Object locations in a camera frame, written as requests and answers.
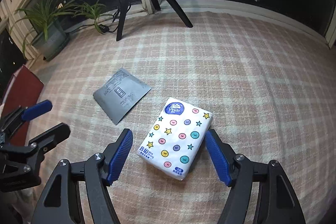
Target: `black clamp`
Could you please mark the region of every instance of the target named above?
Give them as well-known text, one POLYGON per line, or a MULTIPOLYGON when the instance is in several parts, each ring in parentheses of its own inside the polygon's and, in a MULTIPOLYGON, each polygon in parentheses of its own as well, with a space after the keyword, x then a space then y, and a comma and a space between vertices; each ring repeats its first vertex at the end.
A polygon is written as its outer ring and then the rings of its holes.
POLYGON ((223 143, 213 129, 206 133, 205 142, 219 179, 231 187, 218 224, 244 223, 253 182, 259 182, 253 224, 305 224, 294 189, 277 160, 250 161, 223 143))
POLYGON ((28 146, 10 145, 9 141, 26 121, 50 111, 49 100, 30 108, 18 107, 0 120, 0 191, 12 192, 40 185, 40 165, 44 154, 70 135, 64 123, 45 131, 28 142, 28 146))
POLYGON ((133 143, 132 131, 125 128, 115 143, 88 160, 70 163, 61 160, 51 174, 36 205, 32 224, 84 224, 79 181, 85 181, 94 223, 120 224, 107 187, 119 178, 133 143))

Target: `teal circle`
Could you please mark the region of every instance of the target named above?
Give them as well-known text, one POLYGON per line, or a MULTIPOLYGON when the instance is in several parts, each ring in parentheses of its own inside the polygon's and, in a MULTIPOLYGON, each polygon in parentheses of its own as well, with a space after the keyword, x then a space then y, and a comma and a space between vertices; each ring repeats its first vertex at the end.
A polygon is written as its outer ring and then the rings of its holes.
POLYGON ((190 136, 193 139, 198 139, 198 137, 200 136, 200 134, 197 131, 193 131, 193 132, 191 132, 190 136))
POLYGON ((189 157, 188 156, 182 156, 180 158, 181 163, 187 164, 189 162, 189 157))

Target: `gray foil pouch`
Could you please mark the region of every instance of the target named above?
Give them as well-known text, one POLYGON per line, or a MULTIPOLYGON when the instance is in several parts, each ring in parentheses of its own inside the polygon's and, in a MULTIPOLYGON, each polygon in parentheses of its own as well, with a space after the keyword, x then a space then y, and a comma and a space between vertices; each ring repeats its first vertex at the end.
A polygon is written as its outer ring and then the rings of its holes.
POLYGON ((125 114, 151 90, 149 85, 121 68, 93 97, 112 122, 117 125, 125 114))

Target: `pivot bolt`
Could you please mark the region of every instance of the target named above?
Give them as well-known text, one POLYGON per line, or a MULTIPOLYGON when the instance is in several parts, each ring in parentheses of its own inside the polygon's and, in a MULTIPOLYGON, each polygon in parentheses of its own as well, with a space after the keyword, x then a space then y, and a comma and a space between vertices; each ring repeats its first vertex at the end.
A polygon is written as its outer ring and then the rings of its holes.
POLYGON ((29 165, 25 165, 23 167, 23 172, 29 172, 31 170, 30 166, 29 165))
POLYGON ((95 160, 100 160, 102 157, 103 157, 103 154, 102 154, 102 153, 95 153, 95 154, 93 155, 93 158, 94 158, 95 160))
POLYGON ((244 156, 243 154, 237 154, 237 155, 236 155, 236 160, 241 161, 241 160, 243 160, 244 158, 245 158, 245 156, 244 156))
POLYGON ((67 165, 68 164, 68 160, 60 160, 59 161, 59 164, 61 165, 61 166, 64 166, 64 165, 67 165))
POLYGON ((274 166, 274 167, 277 167, 279 166, 279 162, 277 160, 271 160, 271 164, 274 166))

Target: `pink checkered fabric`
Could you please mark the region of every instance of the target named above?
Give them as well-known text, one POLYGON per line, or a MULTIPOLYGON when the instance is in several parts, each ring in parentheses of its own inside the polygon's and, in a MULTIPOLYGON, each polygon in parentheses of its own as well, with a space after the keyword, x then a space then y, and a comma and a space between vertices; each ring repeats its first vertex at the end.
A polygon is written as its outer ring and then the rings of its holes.
MULTIPOLYGON (((236 152, 254 161, 277 159, 301 203, 307 223, 318 223, 335 183, 335 52, 274 24, 217 13, 129 19, 124 37, 94 29, 72 38, 51 62, 33 71, 45 84, 40 100, 53 110, 31 123, 29 137, 65 122, 71 136, 46 154, 43 185, 61 159, 102 152, 123 128, 134 145, 109 193, 121 223, 217 223, 229 188, 218 180, 206 148, 183 181, 168 177, 136 155, 168 97, 214 114, 212 128, 236 152), (92 94, 119 68, 152 90, 115 126, 92 94)), ((40 193, 43 186, 37 188, 40 193)), ((92 223, 81 184, 83 211, 92 223)), ((258 185, 246 222, 253 220, 258 185)))

